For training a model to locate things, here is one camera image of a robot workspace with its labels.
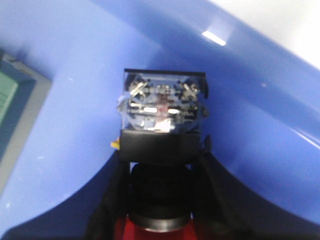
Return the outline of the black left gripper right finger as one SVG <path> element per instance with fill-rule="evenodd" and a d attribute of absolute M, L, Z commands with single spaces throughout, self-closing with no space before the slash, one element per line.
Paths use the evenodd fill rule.
<path fill-rule="evenodd" d="M 194 230 L 199 240 L 318 240 L 320 226 L 250 190 L 211 153 L 207 135 L 194 174 Z"/>

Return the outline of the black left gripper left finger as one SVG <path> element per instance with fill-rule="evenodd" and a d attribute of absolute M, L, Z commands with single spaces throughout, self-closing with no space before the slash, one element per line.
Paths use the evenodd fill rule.
<path fill-rule="evenodd" d="M 101 201 L 88 219 L 85 240 L 122 240 L 128 214 L 130 164 L 115 151 L 108 160 L 111 173 Z"/>

